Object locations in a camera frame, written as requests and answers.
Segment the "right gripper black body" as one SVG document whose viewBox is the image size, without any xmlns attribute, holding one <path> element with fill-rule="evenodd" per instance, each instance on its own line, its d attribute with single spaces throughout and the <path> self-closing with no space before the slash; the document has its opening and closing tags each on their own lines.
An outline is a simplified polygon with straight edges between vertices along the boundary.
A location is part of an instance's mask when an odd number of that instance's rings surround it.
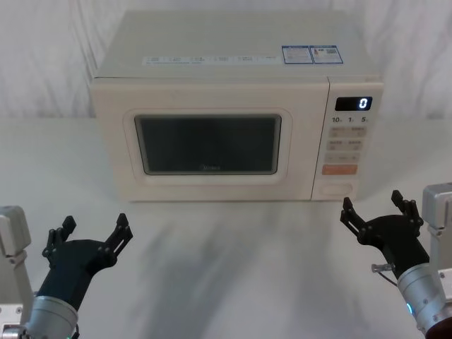
<svg viewBox="0 0 452 339">
<path fill-rule="evenodd" d="M 358 242 L 377 248 L 399 279 L 405 271 L 429 263 L 429 255 L 418 240 L 423 224 L 423 219 L 406 215 L 381 216 L 358 227 Z"/>
</svg>

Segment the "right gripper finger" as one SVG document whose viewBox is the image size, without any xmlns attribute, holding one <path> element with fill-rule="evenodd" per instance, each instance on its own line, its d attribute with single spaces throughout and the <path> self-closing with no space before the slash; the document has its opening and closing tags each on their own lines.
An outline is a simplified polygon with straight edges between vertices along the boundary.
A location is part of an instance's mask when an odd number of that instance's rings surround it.
<svg viewBox="0 0 452 339">
<path fill-rule="evenodd" d="M 367 244 L 368 228 L 366 222 L 356 213 L 352 201 L 349 197 L 343 199 L 343 209 L 340 215 L 340 221 L 344 224 L 360 244 Z"/>
<path fill-rule="evenodd" d="M 408 219 L 409 225 L 414 230 L 419 230 L 423 226 L 423 219 L 420 217 L 415 200 L 406 200 L 399 190 L 393 190 L 391 195 L 393 204 Z"/>
</svg>

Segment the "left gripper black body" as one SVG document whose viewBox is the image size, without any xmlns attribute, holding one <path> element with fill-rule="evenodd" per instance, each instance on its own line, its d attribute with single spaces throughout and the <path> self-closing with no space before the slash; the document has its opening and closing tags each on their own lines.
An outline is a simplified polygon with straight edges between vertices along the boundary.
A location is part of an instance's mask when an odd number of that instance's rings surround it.
<svg viewBox="0 0 452 339">
<path fill-rule="evenodd" d="M 59 299 L 75 310 L 80 309 L 93 277 L 117 262 L 109 246 L 87 239 L 48 246 L 42 255 L 49 261 L 49 272 L 37 296 Z"/>
</svg>

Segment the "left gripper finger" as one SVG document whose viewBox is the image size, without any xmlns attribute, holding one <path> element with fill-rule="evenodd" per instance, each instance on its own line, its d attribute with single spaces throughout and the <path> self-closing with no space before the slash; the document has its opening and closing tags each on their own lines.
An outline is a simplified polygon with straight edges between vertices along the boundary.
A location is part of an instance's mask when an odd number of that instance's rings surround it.
<svg viewBox="0 0 452 339">
<path fill-rule="evenodd" d="M 66 216 L 61 227 L 51 229 L 47 238 L 47 245 L 42 251 L 44 257 L 50 257 L 51 253 L 63 244 L 76 228 L 76 221 L 72 215 Z"/>
<path fill-rule="evenodd" d="M 125 213 L 120 213 L 113 233 L 98 249 L 103 265 L 115 265 L 117 257 L 133 238 L 129 221 Z"/>
</svg>

